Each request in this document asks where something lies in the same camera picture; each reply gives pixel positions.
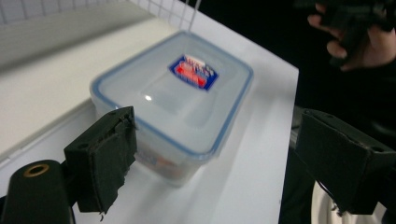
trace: clear plastic box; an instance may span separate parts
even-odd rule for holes
[[[180,31],[92,82],[99,116],[132,105],[135,155],[171,184],[184,184],[219,154],[252,69],[200,36]]]

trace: person's hand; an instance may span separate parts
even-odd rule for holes
[[[316,4],[317,11],[324,14],[326,7]],[[339,42],[343,38],[343,31],[320,25],[321,17],[319,15],[310,15],[308,22],[311,26],[328,32],[336,39],[327,44],[327,51],[337,58],[345,58],[347,51],[343,49]],[[353,55],[341,67],[341,70],[347,71],[355,68],[377,67],[392,62],[396,57],[396,34],[393,29],[390,32],[381,30],[378,26],[373,25],[367,30],[367,36],[363,38]]]

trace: container label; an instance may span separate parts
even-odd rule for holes
[[[205,62],[189,55],[182,55],[169,66],[169,70],[176,77],[189,83],[193,87],[206,91],[209,91],[210,87],[219,76],[219,74]]]

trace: white table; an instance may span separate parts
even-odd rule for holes
[[[158,26],[157,21],[148,23]],[[133,33],[127,29],[104,36],[101,41],[111,42],[111,38]],[[163,36],[175,31],[168,27],[164,30]],[[254,71],[252,86],[241,104],[224,149],[218,158],[203,166],[179,189],[167,185],[135,162],[125,185],[119,190],[119,198],[104,220],[100,222],[98,214],[81,214],[75,206],[77,223],[277,223],[298,70],[201,13],[197,14],[191,30],[246,62]],[[93,50],[96,46],[95,43],[85,45],[70,49],[67,55],[77,54],[87,47]],[[128,48],[131,46],[117,50],[126,57],[124,49]],[[122,57],[114,60],[114,65]],[[74,96],[79,104],[71,110],[67,108],[62,119],[55,118],[56,123],[46,126],[36,139],[29,140],[0,164],[1,195],[7,193],[10,175],[26,163],[44,159],[63,161],[63,148],[95,121],[89,86],[83,88],[86,92]],[[25,103],[15,102],[15,106]]]

